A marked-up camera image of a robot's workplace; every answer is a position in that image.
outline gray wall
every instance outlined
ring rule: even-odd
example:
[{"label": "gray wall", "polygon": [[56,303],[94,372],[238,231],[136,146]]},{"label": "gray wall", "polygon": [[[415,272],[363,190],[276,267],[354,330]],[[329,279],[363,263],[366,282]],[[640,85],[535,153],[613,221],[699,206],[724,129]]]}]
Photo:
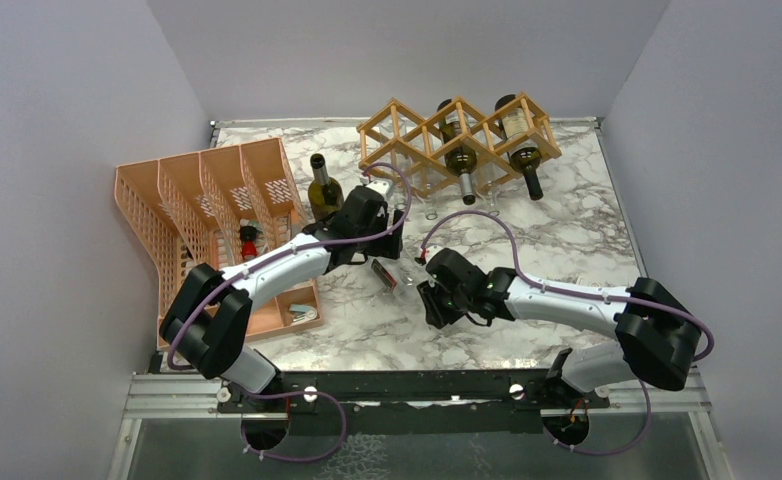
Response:
[{"label": "gray wall", "polygon": [[113,168],[206,130],[143,0],[0,2],[0,479],[105,476],[155,342]]},{"label": "gray wall", "polygon": [[718,337],[737,478],[782,478],[782,0],[672,0],[603,127],[649,273]]},{"label": "gray wall", "polygon": [[526,91],[604,115],[667,0],[148,0],[209,117],[421,114]]}]

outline black wire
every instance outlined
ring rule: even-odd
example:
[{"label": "black wire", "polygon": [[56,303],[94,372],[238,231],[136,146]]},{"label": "black wire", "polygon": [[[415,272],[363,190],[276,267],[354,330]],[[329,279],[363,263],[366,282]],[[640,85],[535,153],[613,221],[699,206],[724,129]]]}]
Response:
[{"label": "black wire", "polygon": [[476,325],[477,327],[490,327],[491,326],[491,320],[488,320],[487,321],[488,323],[479,323],[476,320],[474,320],[473,317],[471,317],[469,313],[465,313],[465,318],[470,320],[470,322],[472,324]]}]

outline dark wine bottle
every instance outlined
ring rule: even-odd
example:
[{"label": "dark wine bottle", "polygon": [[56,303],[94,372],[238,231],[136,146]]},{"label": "dark wine bottle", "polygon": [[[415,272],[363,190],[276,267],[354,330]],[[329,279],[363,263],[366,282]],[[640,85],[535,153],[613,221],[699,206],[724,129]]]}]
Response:
[{"label": "dark wine bottle", "polygon": [[[438,105],[438,110],[446,107],[452,100],[444,100]],[[441,130],[441,140],[444,143],[456,138],[462,133],[461,122],[467,121],[459,118],[459,113],[455,110],[448,113],[438,122],[438,129]],[[476,170],[476,152],[467,145],[456,147],[444,155],[444,165],[450,173],[459,177],[459,187],[462,189],[462,202],[465,205],[473,205],[476,202],[476,195],[473,193],[473,179],[471,174]]]},{"label": "dark wine bottle", "polygon": [[331,213],[337,212],[344,204],[344,192],[338,180],[326,171],[326,159],[315,153],[310,160],[314,180],[309,184],[309,205],[315,221],[321,221]]},{"label": "dark wine bottle", "polygon": [[[506,95],[500,100],[497,100],[497,104],[494,105],[494,110],[500,110],[503,106],[515,99],[515,95]],[[500,120],[497,122],[500,127],[500,131],[503,134],[503,138],[511,140],[518,135],[523,135],[529,126],[526,123],[526,115],[524,115],[523,109],[510,108],[507,112],[500,115]],[[524,176],[526,181],[526,189],[529,191],[529,198],[533,200],[541,200],[544,197],[544,192],[541,191],[541,183],[538,181],[538,174],[535,169],[541,165],[541,151],[534,143],[527,140],[520,145],[509,150],[509,165],[512,169]]]}]

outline red object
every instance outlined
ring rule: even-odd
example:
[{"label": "red object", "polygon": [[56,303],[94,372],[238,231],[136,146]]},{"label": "red object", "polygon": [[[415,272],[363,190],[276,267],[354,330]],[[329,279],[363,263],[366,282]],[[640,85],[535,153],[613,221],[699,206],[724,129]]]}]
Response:
[{"label": "red object", "polygon": [[244,260],[249,260],[247,257],[255,258],[256,255],[258,255],[258,250],[253,242],[244,242],[244,246],[241,247],[241,256],[244,257]]}]

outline marble table top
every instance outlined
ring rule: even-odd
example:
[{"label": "marble table top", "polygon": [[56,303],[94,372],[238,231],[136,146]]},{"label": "marble table top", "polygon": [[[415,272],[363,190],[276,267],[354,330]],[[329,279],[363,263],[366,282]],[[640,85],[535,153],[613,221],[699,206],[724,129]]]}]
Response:
[{"label": "marble table top", "polygon": [[[221,128],[217,146],[281,137],[310,211],[306,189],[312,153],[326,157],[330,175],[345,193],[358,184],[357,123],[244,123]],[[563,155],[538,170],[544,199],[529,200],[523,180],[504,185],[498,197],[500,218],[518,240],[522,268],[563,282],[631,285],[639,272],[593,124],[556,122],[553,133]],[[437,204],[439,218],[463,207],[455,187],[445,189]],[[415,251],[435,222],[425,218],[416,200],[403,227],[404,245]],[[486,218],[451,220],[431,243],[452,246],[485,272],[512,265],[508,240]],[[318,285],[322,327],[251,344],[283,370],[547,367],[566,347],[585,348],[605,340],[534,320],[496,319],[484,328],[462,319],[437,330],[404,314],[367,266],[339,268],[320,277]]]}]

